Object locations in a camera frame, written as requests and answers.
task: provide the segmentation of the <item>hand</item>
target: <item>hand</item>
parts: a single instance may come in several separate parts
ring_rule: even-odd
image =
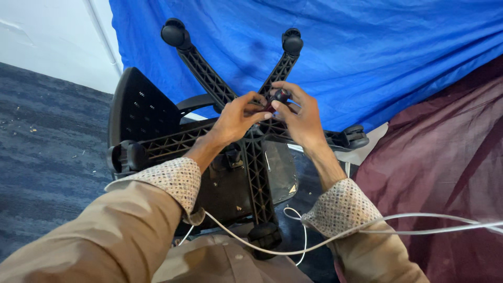
[[[258,100],[262,106],[249,103],[252,100]],[[264,108],[266,103],[262,95],[253,91],[234,99],[225,105],[220,118],[208,134],[213,135],[225,146],[240,140],[253,124],[273,116],[269,112],[257,113]]]
[[[308,155],[315,149],[327,146],[316,99],[309,96],[296,84],[274,82],[273,88],[289,90],[292,94],[292,100],[300,105],[299,107],[289,103],[287,106],[279,101],[271,103],[285,119],[292,139],[302,146]]]

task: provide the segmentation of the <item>mesh backrest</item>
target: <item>mesh backrest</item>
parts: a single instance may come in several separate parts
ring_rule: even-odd
[[[176,105],[135,67],[121,76],[110,109],[109,146],[123,140],[141,141],[178,132]]]

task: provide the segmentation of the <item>maroon fabric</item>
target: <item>maroon fabric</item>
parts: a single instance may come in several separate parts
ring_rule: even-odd
[[[354,177],[383,215],[503,220],[503,56],[398,113]],[[389,221],[396,230],[455,221]],[[432,282],[503,282],[503,235],[485,229],[402,237]]]

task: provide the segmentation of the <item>upside-down office chair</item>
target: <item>upside-down office chair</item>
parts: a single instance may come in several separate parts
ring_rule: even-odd
[[[181,157],[217,120],[180,124],[182,117],[206,106],[221,113],[225,104],[237,97],[191,43],[180,20],[168,19],[161,37],[177,48],[207,94],[175,105],[140,70],[127,68],[117,86],[109,119],[107,163],[114,180]],[[272,82],[286,80],[303,46],[300,32],[288,29],[282,35],[282,46],[283,56],[259,94],[267,96]],[[360,125],[324,133],[334,151],[349,152],[369,142]],[[291,198],[298,187],[286,144],[295,142],[283,121],[271,118],[252,126],[244,138],[227,146],[203,173],[196,207],[202,206],[224,225],[253,221],[255,227],[248,234],[249,241],[265,249],[277,247],[281,233],[274,206]],[[213,227],[215,224],[205,219],[193,233]],[[181,222],[175,235],[184,235],[189,228]],[[260,259],[270,256],[255,253]]]

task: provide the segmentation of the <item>blue tarp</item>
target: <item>blue tarp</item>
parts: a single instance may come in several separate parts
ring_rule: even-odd
[[[503,54],[501,0],[110,0],[125,67],[172,101],[205,93],[160,37],[167,18],[238,95],[258,90],[296,27],[304,47],[288,81],[318,99],[325,129],[366,131]],[[215,117],[211,109],[196,113]]]

